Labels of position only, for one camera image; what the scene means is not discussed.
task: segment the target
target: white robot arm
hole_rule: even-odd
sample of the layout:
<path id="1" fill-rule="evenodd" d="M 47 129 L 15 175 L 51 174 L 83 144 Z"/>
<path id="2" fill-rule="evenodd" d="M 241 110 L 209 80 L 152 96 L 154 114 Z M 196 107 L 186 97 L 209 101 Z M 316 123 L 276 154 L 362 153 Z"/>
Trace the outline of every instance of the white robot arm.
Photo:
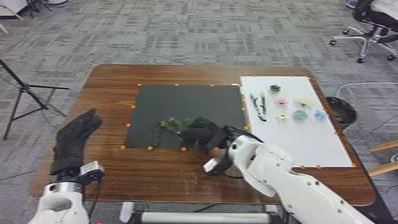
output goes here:
<path id="1" fill-rule="evenodd" d="M 314 177 L 292 172 L 289 155 L 276 146 L 241 135 L 227 153 L 246 183 L 268 197 L 276 193 L 300 223 L 372 223 Z"/>

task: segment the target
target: small toy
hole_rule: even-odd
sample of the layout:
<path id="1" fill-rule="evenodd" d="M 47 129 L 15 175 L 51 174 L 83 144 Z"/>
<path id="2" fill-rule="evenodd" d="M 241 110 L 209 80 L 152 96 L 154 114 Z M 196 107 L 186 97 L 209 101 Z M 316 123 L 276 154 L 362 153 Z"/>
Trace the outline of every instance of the small toy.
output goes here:
<path id="1" fill-rule="evenodd" d="M 280 86 L 278 86 L 278 85 L 271 85 L 271 86 L 269 86 L 269 91 L 271 91 L 273 93 L 278 93 L 278 92 L 280 92 Z"/>
<path id="2" fill-rule="evenodd" d="M 301 110 L 296 110 L 292 113 L 292 117 L 296 120 L 305 120 L 307 119 L 307 113 Z"/>
<path id="3" fill-rule="evenodd" d="M 326 113 L 323 111 L 316 110 L 316 112 L 314 112 L 316 120 L 323 121 L 326 119 L 326 116 L 328 116 Z"/>
<path id="4" fill-rule="evenodd" d="M 294 99 L 294 102 L 300 104 L 301 107 L 312 106 L 312 101 L 307 98 Z"/>
<path id="5" fill-rule="evenodd" d="M 280 121 L 284 121 L 284 120 L 287 119 L 287 114 L 284 114 L 284 113 L 278 114 L 278 115 L 276 115 L 276 119 L 278 119 Z"/>
<path id="6" fill-rule="evenodd" d="M 275 100 L 275 104 L 276 104 L 278 106 L 285 106 L 285 105 L 287 105 L 287 100 L 285 100 L 284 98 L 278 98 L 278 99 Z"/>

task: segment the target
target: tripod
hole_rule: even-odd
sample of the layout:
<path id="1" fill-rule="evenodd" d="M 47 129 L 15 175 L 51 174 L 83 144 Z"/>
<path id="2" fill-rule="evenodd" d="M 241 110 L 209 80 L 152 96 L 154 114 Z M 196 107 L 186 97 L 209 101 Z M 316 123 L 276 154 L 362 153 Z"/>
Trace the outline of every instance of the tripod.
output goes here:
<path id="1" fill-rule="evenodd" d="M 31 113 L 35 113 L 37 111 L 40 110 L 47 110 L 51 111 L 53 113 L 56 113 L 60 116 L 65 117 L 65 114 L 61 113 L 61 111 L 56 109 L 56 107 L 49 104 L 49 100 L 51 100 L 51 97 L 53 97 L 53 92 L 56 89 L 63 89 L 63 90 L 69 90 L 69 88 L 63 88 L 63 87 L 54 87 L 54 86 L 40 86 L 40 85 L 28 85 L 19 77 L 15 76 L 15 73 L 12 72 L 3 60 L 0 59 L 0 66 L 3 67 L 19 87 L 19 93 L 17 93 L 17 97 L 15 97 L 15 103 L 13 103 L 13 108 L 12 108 L 12 113 L 10 113 L 10 117 L 8 117 L 8 124 L 6 124 L 6 129 L 5 129 L 5 133 L 3 133 L 3 140 L 6 140 L 6 137 L 8 137 L 8 130 L 10 130 L 10 125 L 12 125 L 12 122 L 22 118 L 24 116 L 28 116 Z M 33 90 L 31 90 L 31 87 L 33 88 L 40 88 L 40 89 L 51 89 L 51 92 L 49 92 L 49 95 L 45 97 L 45 99 L 42 99 L 38 97 L 38 95 L 35 94 Z M 21 94 L 28 94 L 28 96 L 31 97 L 35 103 L 38 104 L 38 108 L 33 109 L 31 111 L 28 111 L 24 114 L 21 114 L 19 116 L 15 116 L 15 109 L 17 109 L 17 105 L 19 105 L 19 100 L 21 100 Z"/>

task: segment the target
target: yellow object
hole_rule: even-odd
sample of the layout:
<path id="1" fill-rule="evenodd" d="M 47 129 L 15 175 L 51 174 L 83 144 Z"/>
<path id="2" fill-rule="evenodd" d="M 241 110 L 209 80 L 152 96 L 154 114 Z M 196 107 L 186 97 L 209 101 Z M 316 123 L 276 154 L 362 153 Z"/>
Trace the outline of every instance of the yellow object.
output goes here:
<path id="1" fill-rule="evenodd" d="M 312 106 L 312 101 L 310 101 L 310 99 L 307 99 L 307 98 L 296 98 L 294 99 L 294 102 L 298 102 L 300 103 L 300 105 L 305 107 L 310 107 Z"/>

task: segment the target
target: black mat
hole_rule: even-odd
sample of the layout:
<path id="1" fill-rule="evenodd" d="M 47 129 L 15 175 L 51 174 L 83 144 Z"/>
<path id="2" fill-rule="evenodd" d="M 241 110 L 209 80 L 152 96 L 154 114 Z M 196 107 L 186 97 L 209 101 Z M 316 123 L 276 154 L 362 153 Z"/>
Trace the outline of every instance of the black mat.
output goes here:
<path id="1" fill-rule="evenodd" d="M 152 145 L 156 122 L 207 118 L 220 126 L 244 126 L 241 95 L 236 86 L 143 86 L 138 90 L 125 147 Z M 179 139 L 166 131 L 159 135 L 159 148 L 177 148 Z"/>

